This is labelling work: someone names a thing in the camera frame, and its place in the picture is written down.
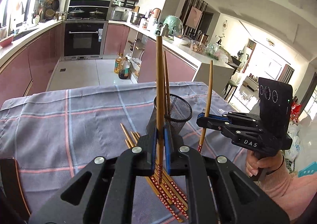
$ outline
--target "kitchen countertop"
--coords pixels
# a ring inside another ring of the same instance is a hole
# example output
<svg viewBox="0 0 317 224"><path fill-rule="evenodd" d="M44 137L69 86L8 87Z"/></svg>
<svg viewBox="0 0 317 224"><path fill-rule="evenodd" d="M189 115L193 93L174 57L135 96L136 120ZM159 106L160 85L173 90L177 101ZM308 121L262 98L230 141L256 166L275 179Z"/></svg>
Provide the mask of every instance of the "kitchen countertop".
<svg viewBox="0 0 317 224"><path fill-rule="evenodd" d="M122 25L126 25L150 38L152 38L153 40L156 41L156 35L153 34L152 32L148 31L148 30L144 30L143 28L139 28L138 26L135 26L133 24L130 24L128 22L123 22L123 21L109 21L109 23L112 24L122 24ZM168 39L168 38L164 38L163 37L163 45L165 47L167 47L168 49L173 50L174 52L176 52L177 54L179 54L180 56L182 56L183 58L187 59L189 62L193 63L194 65L196 65L198 68L199 66L204 63L204 64L210 64L210 60L213 60L212 58L202 55L202 54L198 54L194 51L192 51L189 47L187 46L183 46L183 45L175 45L173 44L173 41ZM214 66L219 66L219 67L224 67L224 68L228 68L228 69L233 69L233 67L229 66L228 64L218 61L218 60L213 60L213 65Z"/></svg>
<svg viewBox="0 0 317 224"><path fill-rule="evenodd" d="M19 49L21 49L23 46L25 46L27 43L35 39L37 36L41 35L42 33L46 32L47 30L59 25L62 23L62 20L50 20L46 23L39 23L37 25L37 29L22 38L13 41L12 44L9 46L2 48L0 47L0 68L3 66L3 64L11 57L13 56Z"/></svg>

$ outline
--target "oven door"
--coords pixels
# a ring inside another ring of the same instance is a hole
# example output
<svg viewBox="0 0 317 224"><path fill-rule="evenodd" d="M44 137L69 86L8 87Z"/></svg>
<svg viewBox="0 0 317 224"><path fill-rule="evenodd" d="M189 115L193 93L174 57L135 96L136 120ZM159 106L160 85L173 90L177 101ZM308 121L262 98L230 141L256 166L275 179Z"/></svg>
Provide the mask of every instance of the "oven door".
<svg viewBox="0 0 317 224"><path fill-rule="evenodd" d="M103 29L103 23L66 23L64 39L65 60L99 58L103 54L102 47L104 47L101 45Z"/></svg>

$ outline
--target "ceiling light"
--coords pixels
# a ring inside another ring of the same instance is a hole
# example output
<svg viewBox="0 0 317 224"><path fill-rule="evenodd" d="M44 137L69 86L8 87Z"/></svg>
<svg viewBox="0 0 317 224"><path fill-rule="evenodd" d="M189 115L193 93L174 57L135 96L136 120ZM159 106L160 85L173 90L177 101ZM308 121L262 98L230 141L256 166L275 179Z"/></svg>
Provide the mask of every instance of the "ceiling light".
<svg viewBox="0 0 317 224"><path fill-rule="evenodd" d="M274 43L273 41L271 41L271 40L268 39L268 38L267 38L266 40L267 40L267 42L269 43L270 46L275 46L275 43Z"/></svg>

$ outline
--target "cooking oil bottle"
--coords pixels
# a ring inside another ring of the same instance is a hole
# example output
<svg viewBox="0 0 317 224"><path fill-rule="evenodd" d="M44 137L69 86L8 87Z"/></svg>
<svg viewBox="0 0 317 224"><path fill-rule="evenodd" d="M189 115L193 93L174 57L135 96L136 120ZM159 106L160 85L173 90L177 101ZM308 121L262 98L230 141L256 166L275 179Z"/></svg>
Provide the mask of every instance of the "cooking oil bottle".
<svg viewBox="0 0 317 224"><path fill-rule="evenodd" d="M118 74L119 73L119 67L120 67L120 63L122 62L123 60L123 54L120 53L120 54L117 54L117 58L116 58L116 61L115 61L115 73Z"/></svg>
<svg viewBox="0 0 317 224"><path fill-rule="evenodd" d="M128 79L129 76L129 69L130 69L130 63L128 61L128 58L125 57L123 61L120 63L119 67L119 78L120 79Z"/></svg>

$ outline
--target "oven handle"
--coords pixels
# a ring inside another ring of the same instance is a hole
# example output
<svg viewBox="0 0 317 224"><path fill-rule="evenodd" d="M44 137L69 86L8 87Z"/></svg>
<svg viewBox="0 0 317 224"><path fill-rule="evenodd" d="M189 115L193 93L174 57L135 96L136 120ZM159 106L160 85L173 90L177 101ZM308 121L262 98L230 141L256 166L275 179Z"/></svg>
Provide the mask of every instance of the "oven handle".
<svg viewBox="0 0 317 224"><path fill-rule="evenodd" d="M95 32L68 32L69 34L73 34L73 33L99 33L98 31Z"/></svg>

